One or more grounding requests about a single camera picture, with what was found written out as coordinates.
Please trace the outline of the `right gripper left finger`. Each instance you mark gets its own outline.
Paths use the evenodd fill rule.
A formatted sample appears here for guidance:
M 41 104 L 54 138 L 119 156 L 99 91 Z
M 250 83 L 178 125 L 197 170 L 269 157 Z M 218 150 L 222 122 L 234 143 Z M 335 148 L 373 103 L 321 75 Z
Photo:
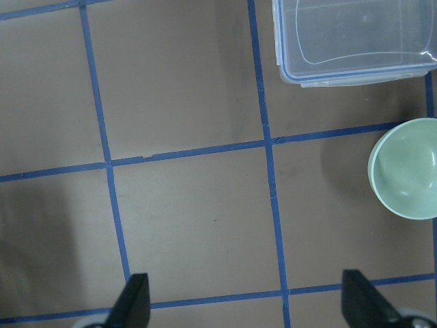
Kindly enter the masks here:
M 147 273 L 132 274 L 118 297 L 105 327 L 147 327 L 151 316 Z

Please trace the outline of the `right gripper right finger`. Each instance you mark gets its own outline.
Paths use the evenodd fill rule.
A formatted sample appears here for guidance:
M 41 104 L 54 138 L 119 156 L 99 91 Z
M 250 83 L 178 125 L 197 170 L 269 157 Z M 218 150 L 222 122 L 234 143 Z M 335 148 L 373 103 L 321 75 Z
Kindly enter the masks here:
M 351 328 L 409 327 L 402 316 L 356 269 L 342 273 L 341 313 Z

